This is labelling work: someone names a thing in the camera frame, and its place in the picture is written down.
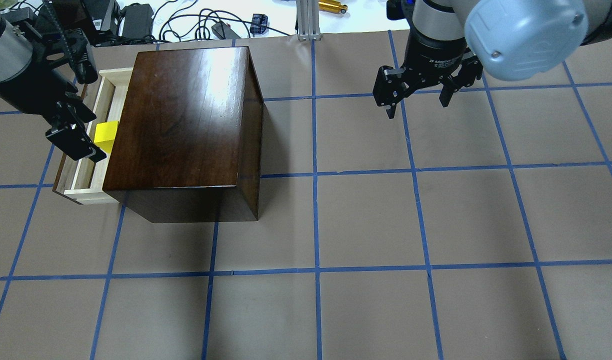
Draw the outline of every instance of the light wooden drawer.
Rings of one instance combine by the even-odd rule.
[[[97,124],[120,120],[132,73],[132,67],[99,72],[101,82],[93,107],[97,118],[86,125],[91,139]],[[109,160],[110,155],[96,163],[89,159],[74,161],[64,155],[52,190],[82,205],[117,203],[102,191]]]

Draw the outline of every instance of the blue tape line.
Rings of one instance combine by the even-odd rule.
[[[496,170],[496,169],[508,169],[507,165],[482,165],[482,166],[443,166],[443,167],[429,167],[429,168],[417,168],[415,169],[418,173],[436,172],[436,171],[472,171],[472,170]]]
[[[210,271],[181,271],[181,272],[151,272],[151,273],[114,273],[112,279],[156,279],[156,278],[198,278],[210,276]]]
[[[425,271],[426,265],[339,266],[319,268],[320,272]]]
[[[390,50],[392,52],[393,63],[395,68],[399,68],[397,53],[395,51],[395,42],[393,41],[393,32],[388,30],[388,40],[390,41]],[[422,204],[420,199],[420,187],[418,183],[418,174],[415,167],[415,158],[413,157],[413,148],[411,145],[411,135],[409,134],[409,121],[406,114],[406,104],[400,103],[401,117],[404,126],[404,136],[406,137],[406,150],[408,151],[408,161],[410,163],[410,169],[413,177],[413,192],[415,195],[415,205],[417,210],[417,219],[419,221],[419,230],[422,239],[422,248],[424,250],[424,267],[426,271],[426,282],[428,285],[428,297],[430,301],[431,315],[432,315],[432,327],[434,328],[434,340],[437,347],[437,356],[439,360],[444,360],[444,348],[442,346],[442,336],[439,330],[439,317],[437,316],[437,302],[435,298],[435,286],[433,284],[433,274],[430,262],[430,254],[428,251],[428,242],[426,228],[424,225],[424,214],[422,212]]]
[[[0,185],[0,189],[34,189],[37,184],[13,184],[13,185]]]
[[[571,267],[579,265],[612,265],[612,259],[597,259],[597,260],[555,260],[541,261],[542,267]]]
[[[347,171],[322,171],[317,176],[338,176],[338,175],[368,175],[368,174],[399,174],[411,173],[409,168],[391,168],[384,170],[347,170]]]
[[[288,100],[304,100],[304,99],[312,99],[312,95],[308,96],[284,96],[284,97],[267,97],[264,101],[288,101]]]
[[[539,169],[539,168],[550,168],[550,167],[597,167],[605,166],[604,162],[592,161],[592,162],[562,162],[561,164],[514,164],[514,169]]]
[[[588,127],[590,128],[592,132],[592,136],[594,137],[594,140],[596,141],[597,146],[599,147],[599,151],[601,152],[603,161],[606,167],[608,167],[608,171],[610,172],[610,177],[612,177],[612,164],[611,164],[610,158],[608,158],[608,153],[606,152],[606,149],[604,148],[604,144],[602,144],[602,141],[599,138],[599,134],[597,133],[595,125],[593,125],[593,120],[591,119],[590,114],[588,113],[588,110],[586,109],[586,106],[584,105],[584,101],[582,100],[580,91],[578,90],[578,87],[575,84],[575,80],[573,80],[573,75],[571,74],[571,71],[569,70],[569,66],[566,64],[566,61],[564,61],[563,64],[564,64],[564,70],[566,71],[566,75],[568,76],[568,80],[570,81],[570,84],[573,87],[573,91],[575,92],[577,102],[579,103],[579,106],[581,107],[582,112],[584,113],[584,117],[585,117],[586,122],[588,123]]]
[[[43,280],[93,280],[105,279],[106,275],[101,273],[76,274],[76,275],[17,275],[12,276],[13,281],[43,281]]]
[[[21,111],[0,111],[0,116],[11,116],[16,114],[22,114]]]
[[[18,261],[20,260],[20,255],[22,253],[22,248],[24,247],[24,241],[26,240],[26,236],[28,234],[28,228],[30,228],[30,223],[33,218],[33,214],[35,212],[37,201],[39,200],[39,194],[42,190],[41,184],[44,183],[44,178],[46,177],[46,173],[48,171],[48,164],[51,162],[51,157],[53,156],[53,150],[55,149],[54,145],[50,146],[50,150],[48,150],[48,156],[46,157],[46,161],[43,164],[43,169],[41,171],[41,176],[39,178],[39,182],[37,182],[36,190],[34,192],[34,197],[32,198],[32,203],[30,205],[30,210],[28,211],[28,217],[26,218],[26,222],[24,224],[24,230],[22,231],[21,238],[19,240],[19,244],[17,245],[17,249],[15,251],[15,257],[13,257],[13,263],[10,265],[10,271],[8,272],[8,277],[6,280],[6,284],[4,285],[4,290],[1,294],[0,298],[0,316],[2,315],[2,309],[4,309],[4,302],[6,301],[6,296],[9,293],[9,287],[11,287],[11,281],[13,278],[13,274],[15,274],[15,268],[18,266]]]
[[[318,99],[338,99],[338,98],[367,98],[373,96],[372,93],[342,93],[335,95],[317,95]]]
[[[500,118],[498,117],[498,112],[493,102],[493,97],[491,95],[491,90],[489,89],[488,81],[486,80],[486,75],[482,76],[482,80],[484,82],[484,88],[486,89],[486,96],[488,98],[488,104],[490,105],[490,110],[492,112],[493,119],[495,120],[495,127],[499,135],[501,144],[502,144],[502,149],[504,151],[504,157],[508,165],[508,171],[510,173],[512,187],[514,189],[514,194],[517,198],[517,203],[519,205],[521,219],[523,220],[523,227],[526,232],[526,237],[528,238],[528,245],[530,246],[530,252],[532,253],[532,260],[535,264],[535,269],[537,271],[537,278],[539,279],[539,286],[541,287],[541,292],[544,298],[544,304],[546,305],[546,312],[548,313],[550,327],[552,328],[553,336],[555,337],[555,344],[557,346],[559,358],[561,360],[565,360],[566,354],[564,353],[564,347],[562,346],[562,339],[560,338],[560,331],[558,330],[557,323],[555,321],[553,307],[551,306],[551,299],[548,294],[548,289],[546,289],[546,281],[544,281],[544,274],[542,273],[542,268],[540,267],[539,256],[537,255],[537,249],[535,248],[535,242],[533,241],[533,233],[531,231],[531,226],[528,223],[528,216],[526,215],[526,208],[524,207],[524,201],[522,199],[522,194],[519,191],[519,185],[517,183],[517,178],[515,175],[513,162],[511,161],[510,153],[508,152],[507,143],[504,139],[504,133],[502,132]]]
[[[211,325],[211,309],[213,307],[213,280],[215,279],[215,259],[217,257],[217,237],[220,223],[215,221],[212,228],[212,248],[210,249],[210,276],[208,277],[208,293],[206,294],[206,311],[203,319],[203,344],[201,345],[201,360],[206,360],[208,354],[208,332]]]
[[[499,268],[530,268],[534,262],[488,262],[482,264],[437,264],[432,265],[433,270],[458,270],[458,269],[499,269]]]
[[[294,173],[267,173],[261,175],[262,179],[274,179],[274,178],[308,178],[313,176],[312,172],[294,172]]]
[[[528,86],[492,86],[490,91],[513,91],[513,90],[534,90],[534,89],[566,89],[571,88],[570,84],[553,84],[553,85],[528,85]]]
[[[590,84],[576,84],[576,87],[612,87],[612,82],[597,82]],[[569,84],[553,84],[553,85],[528,85],[528,86],[498,86],[489,87],[489,91],[521,91],[534,89],[570,89]],[[486,88],[462,88],[459,92],[485,92]],[[441,89],[419,89],[414,94],[440,94]],[[305,95],[305,96],[283,96],[283,97],[268,97],[264,101],[290,101],[304,99],[338,99],[338,98],[367,98],[373,96],[372,93],[338,93],[332,95]]]
[[[278,269],[250,269],[250,270],[228,270],[215,271],[215,276],[251,276],[251,275],[271,275],[271,274],[312,274],[315,268],[278,268]]]
[[[312,210],[313,210],[313,235],[314,235],[314,259],[315,259],[315,323],[317,330],[317,360],[324,358],[322,352],[322,286],[320,281],[320,215],[317,203],[317,73],[315,66],[315,40],[310,41],[310,76],[312,78]]]
[[[564,62],[564,68],[568,69],[568,65]],[[612,87],[612,82],[594,82],[594,83],[590,83],[590,84],[577,84],[575,83],[573,85],[574,87],[578,87],[578,88],[588,88],[588,87]]]
[[[104,317],[104,309],[106,307],[106,300],[108,297],[108,288],[110,287],[110,280],[113,275],[113,267],[115,266],[115,257],[117,254],[117,244],[119,244],[119,237],[122,232],[122,225],[124,223],[125,213],[126,205],[121,205],[121,211],[119,212],[119,220],[117,221],[117,230],[114,234],[114,242],[112,242],[112,251],[110,253],[110,260],[108,261],[108,271],[105,274],[104,291],[102,292],[102,300],[101,304],[99,305],[99,313],[97,314],[97,322],[95,324],[95,332],[93,334],[93,344],[90,347],[90,360],[95,359],[95,353],[98,350],[98,340],[100,339],[102,318]]]
[[[587,260],[550,260],[540,261],[540,267],[574,267],[585,265],[612,265],[612,259]],[[470,264],[432,264],[433,270],[458,269],[504,269],[535,267],[534,262],[482,262]],[[425,271],[426,265],[383,265],[383,266],[330,266],[319,268],[277,268],[277,269],[251,269],[251,270],[222,270],[222,271],[186,271],[186,272],[157,272],[157,273],[114,273],[112,279],[155,279],[155,278],[203,278],[210,276],[256,276],[272,274],[315,274],[336,272],[380,272],[380,271]],[[17,275],[11,281],[46,281],[46,280],[96,280],[105,279],[104,273],[74,274],[74,275]],[[8,276],[0,276],[0,281],[8,280]]]

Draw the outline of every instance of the yellow cube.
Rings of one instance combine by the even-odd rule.
[[[113,150],[118,124],[119,121],[100,122],[95,128],[93,143],[107,154],[110,154],[111,150]]]

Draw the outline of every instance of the wooden box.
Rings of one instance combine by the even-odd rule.
[[[153,223],[255,221],[262,113],[248,47],[140,52],[102,189]]]

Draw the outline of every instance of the brass cylinder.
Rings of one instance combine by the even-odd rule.
[[[348,5],[342,5],[341,2],[335,0],[319,0],[319,9],[333,14],[345,14],[348,11]]]

